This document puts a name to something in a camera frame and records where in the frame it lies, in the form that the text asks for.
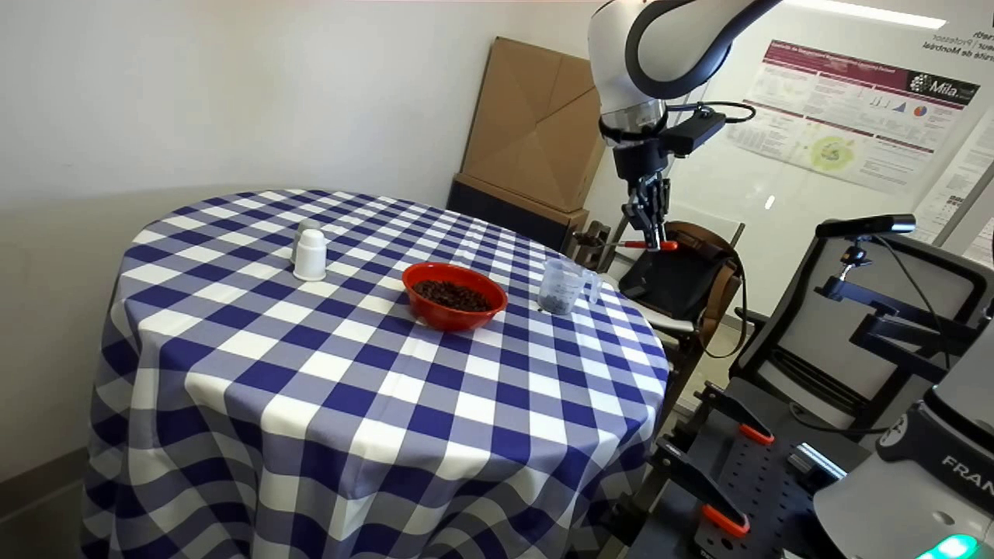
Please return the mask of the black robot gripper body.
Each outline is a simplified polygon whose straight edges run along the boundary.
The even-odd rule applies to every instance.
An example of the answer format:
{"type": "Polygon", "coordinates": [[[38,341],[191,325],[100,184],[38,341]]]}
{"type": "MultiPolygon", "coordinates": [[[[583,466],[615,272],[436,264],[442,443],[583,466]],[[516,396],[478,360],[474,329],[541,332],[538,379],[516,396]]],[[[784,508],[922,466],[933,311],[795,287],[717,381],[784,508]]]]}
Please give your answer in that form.
{"type": "Polygon", "coordinates": [[[643,184],[652,181],[668,167],[668,152],[650,139],[650,144],[630,144],[613,150],[615,170],[624,184],[643,184]]]}

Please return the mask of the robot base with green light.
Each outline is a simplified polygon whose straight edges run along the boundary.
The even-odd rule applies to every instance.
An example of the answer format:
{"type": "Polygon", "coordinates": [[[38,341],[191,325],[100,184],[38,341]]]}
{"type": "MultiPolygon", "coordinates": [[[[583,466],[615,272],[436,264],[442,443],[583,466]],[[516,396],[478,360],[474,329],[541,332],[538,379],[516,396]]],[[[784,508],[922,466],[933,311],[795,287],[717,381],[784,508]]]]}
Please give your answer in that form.
{"type": "Polygon", "coordinates": [[[994,559],[994,328],[815,516],[844,559],[994,559]]]}

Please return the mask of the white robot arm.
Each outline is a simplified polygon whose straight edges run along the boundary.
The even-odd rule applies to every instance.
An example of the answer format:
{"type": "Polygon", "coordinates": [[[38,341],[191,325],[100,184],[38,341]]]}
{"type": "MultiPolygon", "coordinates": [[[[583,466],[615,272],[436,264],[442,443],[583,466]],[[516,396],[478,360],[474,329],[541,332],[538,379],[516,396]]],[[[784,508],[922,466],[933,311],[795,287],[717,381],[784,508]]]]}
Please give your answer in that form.
{"type": "Polygon", "coordinates": [[[604,0],[588,52],[601,99],[601,133],[627,184],[624,222],[643,249],[668,243],[668,161],[713,139],[731,115],[720,102],[686,102],[728,62],[733,40],[781,0],[604,0]]]}

